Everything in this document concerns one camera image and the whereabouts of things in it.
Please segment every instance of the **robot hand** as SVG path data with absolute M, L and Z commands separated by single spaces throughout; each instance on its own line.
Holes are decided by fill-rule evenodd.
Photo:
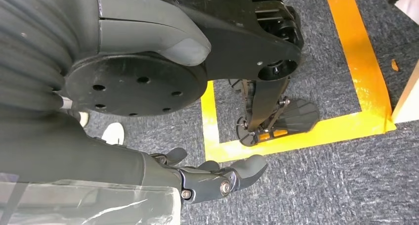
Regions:
M 260 155 L 236 161 L 226 168 L 220 168 L 215 161 L 206 161 L 196 168 L 176 167 L 187 156 L 183 148 L 175 148 L 168 154 L 155 153 L 150 156 L 165 168 L 177 171 L 182 181 L 180 196 L 187 203 L 220 199 L 231 192 L 247 188 L 268 167 L 265 158 Z

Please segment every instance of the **white shoe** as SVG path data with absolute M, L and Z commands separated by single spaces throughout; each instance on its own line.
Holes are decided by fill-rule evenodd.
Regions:
M 110 145 L 123 145 L 124 134 L 124 128 L 120 123 L 112 123 L 103 132 L 102 139 Z

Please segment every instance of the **gray plastic cover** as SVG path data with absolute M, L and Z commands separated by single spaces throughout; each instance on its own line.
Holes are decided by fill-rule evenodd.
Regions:
M 201 64 L 211 45 L 178 7 L 161 0 L 99 0 L 105 54 L 154 51 L 186 66 Z

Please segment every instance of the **black circular disc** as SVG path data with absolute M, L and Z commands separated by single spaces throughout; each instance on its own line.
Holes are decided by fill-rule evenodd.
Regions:
M 240 117 L 236 123 L 236 135 L 239 142 L 244 146 L 254 146 L 257 142 L 255 140 L 254 133 L 250 133 L 246 130 L 246 120 L 244 117 Z
M 78 107 L 130 117 L 182 109 L 206 88 L 201 65 L 182 66 L 154 53 L 88 59 L 75 66 L 66 81 Z

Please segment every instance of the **person's foot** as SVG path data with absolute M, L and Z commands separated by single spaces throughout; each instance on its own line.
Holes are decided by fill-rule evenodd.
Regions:
M 71 110 L 71 109 L 62 109 L 62 111 L 66 113 L 67 115 L 71 115 L 74 118 L 76 118 L 83 128 L 89 122 L 89 113 L 87 112 L 81 112 L 81 111 Z
M 110 145 L 123 145 L 124 134 L 124 128 L 120 123 L 112 123 L 103 132 L 102 139 Z

